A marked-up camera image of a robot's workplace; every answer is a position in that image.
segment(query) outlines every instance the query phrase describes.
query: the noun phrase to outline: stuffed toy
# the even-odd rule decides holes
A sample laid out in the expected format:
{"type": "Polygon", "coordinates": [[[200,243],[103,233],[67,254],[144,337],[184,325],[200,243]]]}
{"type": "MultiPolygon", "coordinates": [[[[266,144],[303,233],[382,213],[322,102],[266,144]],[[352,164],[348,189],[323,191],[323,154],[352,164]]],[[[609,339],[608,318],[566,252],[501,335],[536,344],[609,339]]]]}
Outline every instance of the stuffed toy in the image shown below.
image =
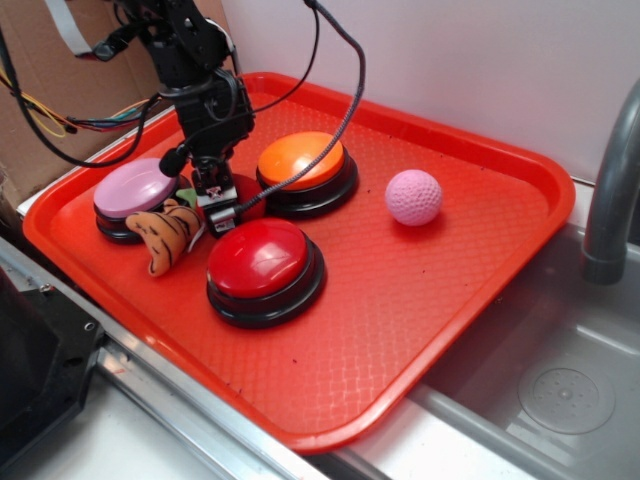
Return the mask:
{"type": "Polygon", "coordinates": [[[198,213],[172,198],[165,200],[162,212],[136,212],[125,223],[149,249],[149,274],[153,277],[166,273],[203,231],[198,213]]]}

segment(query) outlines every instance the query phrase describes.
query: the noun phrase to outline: pink golf ball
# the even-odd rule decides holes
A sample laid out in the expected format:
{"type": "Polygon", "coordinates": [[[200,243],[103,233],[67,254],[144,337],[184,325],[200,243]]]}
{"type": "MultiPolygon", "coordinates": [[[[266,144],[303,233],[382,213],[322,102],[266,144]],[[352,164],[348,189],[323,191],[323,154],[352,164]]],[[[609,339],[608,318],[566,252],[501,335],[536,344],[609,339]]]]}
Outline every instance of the pink golf ball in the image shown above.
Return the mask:
{"type": "Polygon", "coordinates": [[[387,208],[403,225],[417,227],[433,220],[442,206],[442,188],[422,170],[405,170],[391,179],[385,192],[387,208]]]}

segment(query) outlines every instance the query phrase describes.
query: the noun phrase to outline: black cable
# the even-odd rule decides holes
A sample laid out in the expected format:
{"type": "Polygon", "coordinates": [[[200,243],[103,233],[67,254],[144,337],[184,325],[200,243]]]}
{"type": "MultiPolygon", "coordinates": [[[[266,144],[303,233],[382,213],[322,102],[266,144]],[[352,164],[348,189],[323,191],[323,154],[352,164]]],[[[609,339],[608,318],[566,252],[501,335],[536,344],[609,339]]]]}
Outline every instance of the black cable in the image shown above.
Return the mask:
{"type": "Polygon", "coordinates": [[[270,108],[273,108],[276,105],[278,105],[279,103],[285,101],[287,98],[289,98],[291,95],[293,95],[296,91],[298,91],[300,89],[300,87],[307,81],[307,77],[309,77],[309,74],[311,73],[311,69],[313,68],[313,65],[315,64],[316,54],[318,53],[318,45],[320,44],[320,18],[318,17],[318,12],[316,10],[313,10],[313,15],[314,15],[314,18],[315,18],[316,33],[315,33],[315,39],[314,39],[314,42],[313,42],[313,50],[311,52],[311,58],[309,59],[309,63],[307,64],[307,69],[304,72],[304,75],[291,88],[291,90],[289,90],[287,93],[285,93],[281,97],[278,97],[276,100],[274,100],[271,103],[267,103],[266,105],[263,105],[263,106],[258,107],[256,109],[253,109],[253,110],[250,110],[248,112],[244,112],[244,113],[241,113],[241,114],[238,114],[238,115],[234,115],[233,117],[225,118],[220,123],[207,125],[206,127],[201,128],[200,130],[198,130],[198,131],[192,133],[191,135],[189,135],[189,137],[187,137],[187,139],[184,142],[182,142],[182,144],[180,145],[179,148],[181,148],[184,151],[188,151],[189,148],[191,147],[191,145],[193,144],[193,142],[195,142],[195,140],[200,135],[202,135],[204,133],[207,133],[210,130],[214,130],[214,129],[218,128],[219,126],[223,125],[226,122],[231,122],[233,120],[238,120],[239,118],[243,118],[243,117],[245,117],[247,115],[255,115],[257,113],[260,113],[260,112],[263,112],[263,111],[268,110],[270,108]]]}
{"type": "Polygon", "coordinates": [[[272,193],[277,192],[278,190],[281,190],[287,187],[288,185],[291,185],[292,183],[296,182],[297,180],[301,179],[307,173],[309,173],[316,165],[318,165],[324,159],[324,157],[326,157],[329,154],[331,149],[333,149],[333,147],[338,143],[338,141],[340,140],[340,137],[342,137],[342,134],[344,133],[347,126],[349,125],[349,122],[353,118],[353,115],[364,93],[364,84],[366,79],[366,58],[365,58],[364,50],[362,49],[360,44],[353,37],[351,37],[351,35],[349,35],[344,30],[344,28],[342,28],[342,26],[337,22],[337,20],[322,5],[320,5],[319,2],[315,0],[304,0],[304,2],[309,8],[314,10],[314,12],[316,10],[319,11],[320,14],[327,20],[327,22],[329,22],[329,24],[333,27],[333,29],[338,33],[338,35],[340,35],[340,37],[342,37],[342,39],[345,40],[356,51],[356,54],[358,55],[358,59],[360,61],[360,69],[358,74],[358,86],[353,96],[353,100],[351,101],[351,105],[349,106],[345,116],[343,117],[342,122],[338,126],[338,129],[334,133],[333,138],[327,144],[324,150],[320,152],[320,154],[311,163],[309,163],[305,168],[300,170],[294,176],[276,185],[268,187],[267,189],[263,190],[252,199],[243,203],[242,205],[238,205],[234,207],[233,210],[236,215],[240,215],[241,213],[246,212],[250,208],[253,208],[254,206],[256,206],[258,203],[260,203],[261,200],[265,199],[272,193]]]}
{"type": "Polygon", "coordinates": [[[127,22],[125,22],[124,20],[122,20],[122,18],[120,18],[120,5],[118,5],[117,3],[113,4],[113,16],[116,17],[116,20],[120,25],[124,26],[127,24],[127,22]]]}
{"type": "Polygon", "coordinates": [[[207,113],[209,113],[209,116],[211,118],[213,118],[217,122],[222,122],[223,120],[231,118],[236,113],[236,106],[238,105],[238,83],[236,82],[236,79],[231,74],[231,72],[229,72],[228,70],[216,68],[215,72],[218,78],[221,78],[222,80],[227,82],[227,85],[229,86],[229,90],[231,91],[231,105],[229,106],[229,111],[222,118],[219,118],[216,115],[213,99],[211,100],[211,103],[205,103],[204,108],[207,110],[207,113]]]}
{"type": "Polygon", "coordinates": [[[160,98],[159,94],[155,94],[154,96],[149,98],[147,103],[145,103],[140,113],[140,120],[138,122],[138,131],[136,132],[136,136],[133,139],[133,143],[129,146],[129,149],[125,153],[107,162],[100,162],[100,163],[85,162],[83,160],[78,160],[66,154],[62,150],[58,149],[53,143],[51,143],[51,141],[44,135],[44,133],[42,133],[38,125],[36,125],[36,122],[31,117],[27,104],[24,98],[22,98],[22,91],[20,90],[20,84],[18,83],[17,74],[13,66],[13,62],[11,61],[11,56],[9,55],[9,50],[7,48],[7,44],[4,39],[4,34],[2,33],[2,28],[0,28],[0,58],[2,59],[2,64],[4,66],[5,73],[7,74],[7,78],[11,83],[10,88],[16,98],[16,101],[18,102],[18,107],[20,108],[20,111],[22,112],[22,115],[24,116],[25,120],[29,124],[29,127],[31,127],[31,130],[33,131],[33,133],[35,133],[36,137],[38,137],[38,140],[40,140],[43,143],[43,145],[47,147],[47,149],[49,149],[49,151],[54,153],[56,156],[78,167],[105,168],[105,167],[110,167],[112,165],[116,165],[117,163],[120,163],[123,160],[127,159],[135,151],[135,149],[138,147],[138,144],[140,143],[140,140],[142,139],[144,122],[151,106],[160,98]]]}

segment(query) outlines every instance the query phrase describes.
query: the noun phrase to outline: faucet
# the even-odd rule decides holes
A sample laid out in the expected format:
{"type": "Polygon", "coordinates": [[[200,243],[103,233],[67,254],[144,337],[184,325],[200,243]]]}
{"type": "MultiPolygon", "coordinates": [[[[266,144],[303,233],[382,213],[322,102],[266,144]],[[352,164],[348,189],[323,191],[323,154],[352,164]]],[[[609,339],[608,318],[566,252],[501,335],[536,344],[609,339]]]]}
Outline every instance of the faucet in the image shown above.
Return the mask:
{"type": "Polygon", "coordinates": [[[599,285],[623,276],[631,218],[640,188],[640,80],[609,137],[582,243],[582,277],[599,285]]]}

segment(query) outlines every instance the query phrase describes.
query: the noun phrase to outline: orange tray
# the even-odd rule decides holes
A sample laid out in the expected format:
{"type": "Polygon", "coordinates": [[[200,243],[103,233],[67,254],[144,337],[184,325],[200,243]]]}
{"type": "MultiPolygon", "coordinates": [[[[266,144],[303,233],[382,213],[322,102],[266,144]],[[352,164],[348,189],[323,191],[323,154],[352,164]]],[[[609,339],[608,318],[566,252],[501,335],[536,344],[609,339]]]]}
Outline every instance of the orange tray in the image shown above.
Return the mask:
{"type": "MultiPolygon", "coordinates": [[[[245,79],[254,107],[293,79],[245,79]]],[[[234,172],[255,176],[260,153],[289,133],[332,133],[350,97],[305,85],[260,113],[236,148],[234,172]]],[[[182,139],[175,115],[145,130],[135,158],[182,139]]],[[[98,159],[118,155],[129,141],[98,159]]],[[[562,226],[574,187],[556,163],[454,128],[363,102],[342,142],[360,186],[335,212],[297,222],[320,247],[328,280],[319,300],[284,325],[242,330],[206,296],[207,236],[160,278],[144,245],[118,246],[95,226],[93,192],[113,168],[81,169],[26,216],[29,240],[133,334],[293,450],[319,453],[371,428],[562,226]],[[439,216],[404,227],[384,192],[419,168],[440,182],[439,216]]]]}

